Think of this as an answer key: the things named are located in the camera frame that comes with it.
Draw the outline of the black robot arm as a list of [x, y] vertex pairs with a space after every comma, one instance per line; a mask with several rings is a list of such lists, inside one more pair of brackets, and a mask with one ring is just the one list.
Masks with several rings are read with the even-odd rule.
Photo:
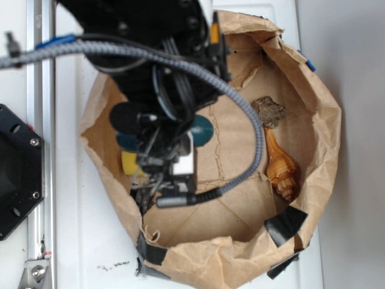
[[[63, 1], [84, 30], [83, 40], [149, 49], [152, 53], [196, 63], [228, 80], [227, 46], [215, 12], [199, 1]], [[115, 107], [111, 122], [125, 134], [151, 134], [167, 141], [186, 133], [197, 110], [218, 93], [203, 81], [143, 57], [88, 55], [109, 75], [128, 103]]]

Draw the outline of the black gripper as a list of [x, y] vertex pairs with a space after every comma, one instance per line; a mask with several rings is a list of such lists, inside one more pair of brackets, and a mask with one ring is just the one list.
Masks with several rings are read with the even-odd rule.
[[[196, 63], [228, 81], [227, 46], [220, 30], [143, 30], [121, 33], [88, 32], [87, 39], [132, 45], [147, 52]], [[133, 58], [93, 56], [91, 62], [117, 83], [131, 102], [142, 103], [153, 113], [166, 117], [172, 131], [181, 134], [192, 124], [197, 110], [213, 104], [217, 89], [194, 76], [163, 64]]]

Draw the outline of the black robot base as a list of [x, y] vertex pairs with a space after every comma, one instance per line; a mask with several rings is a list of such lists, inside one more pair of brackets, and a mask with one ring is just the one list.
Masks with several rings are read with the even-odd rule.
[[44, 141], [1, 104], [1, 240], [43, 199]]

